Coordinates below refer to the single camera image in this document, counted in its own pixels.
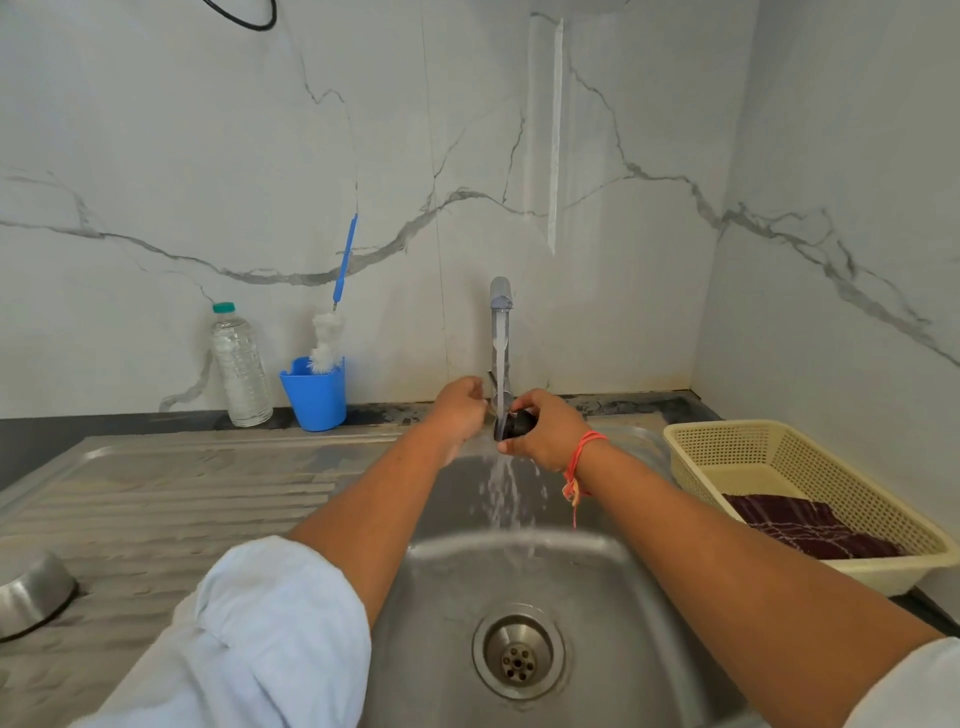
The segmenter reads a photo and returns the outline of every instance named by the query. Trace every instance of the faucet spout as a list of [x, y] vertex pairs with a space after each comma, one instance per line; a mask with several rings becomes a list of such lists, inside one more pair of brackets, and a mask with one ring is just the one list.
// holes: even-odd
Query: faucet spout
[[493, 404], [497, 410], [496, 423], [493, 426], [493, 439], [503, 439], [507, 423], [507, 413], [514, 403], [510, 387], [510, 311], [514, 307], [514, 297], [510, 282], [503, 276], [490, 281], [490, 310], [493, 335], [493, 368], [490, 375], [496, 387]]

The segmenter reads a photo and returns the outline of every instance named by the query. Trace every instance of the sink basin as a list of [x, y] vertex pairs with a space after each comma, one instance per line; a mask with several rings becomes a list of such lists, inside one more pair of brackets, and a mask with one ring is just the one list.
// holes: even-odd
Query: sink basin
[[[663, 471], [642, 432], [618, 444]], [[595, 502], [572, 529], [562, 486], [489, 442], [441, 472], [373, 630], [361, 726], [758, 722]]]

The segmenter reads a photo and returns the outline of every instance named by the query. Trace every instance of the blue plastic holder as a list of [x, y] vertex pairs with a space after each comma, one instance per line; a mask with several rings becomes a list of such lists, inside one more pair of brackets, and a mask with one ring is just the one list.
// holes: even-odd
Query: blue plastic holder
[[310, 357], [294, 359], [290, 372], [280, 372], [287, 399], [300, 427], [308, 432], [333, 429], [347, 418], [347, 363], [325, 375], [310, 372]]

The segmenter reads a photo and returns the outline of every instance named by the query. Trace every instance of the backsplash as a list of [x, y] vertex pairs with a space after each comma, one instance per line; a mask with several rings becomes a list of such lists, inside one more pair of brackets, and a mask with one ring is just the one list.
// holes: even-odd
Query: backsplash
[[214, 301], [286, 403], [354, 211], [351, 401], [485, 371], [496, 275], [516, 389], [687, 386], [756, 0], [566, 5], [0, 5], [0, 417], [223, 407]]
[[[761, 3], [693, 388], [960, 537], [956, 3]], [[960, 574], [922, 584], [960, 619]]]

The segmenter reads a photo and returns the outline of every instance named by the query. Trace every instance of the hand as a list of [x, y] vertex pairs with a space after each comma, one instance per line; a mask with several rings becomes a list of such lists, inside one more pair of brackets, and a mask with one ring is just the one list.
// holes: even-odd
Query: hand
[[460, 446], [480, 431], [486, 414], [479, 376], [462, 376], [440, 391], [423, 423], [443, 444], [446, 465], [457, 456]]
[[533, 389], [514, 400], [512, 412], [529, 409], [539, 415], [537, 426], [523, 437], [504, 440], [496, 448], [508, 455], [526, 455], [533, 458], [541, 468], [548, 471], [561, 471], [570, 464], [573, 451], [580, 444], [580, 438], [589, 431], [573, 407], [556, 395], [544, 389]]

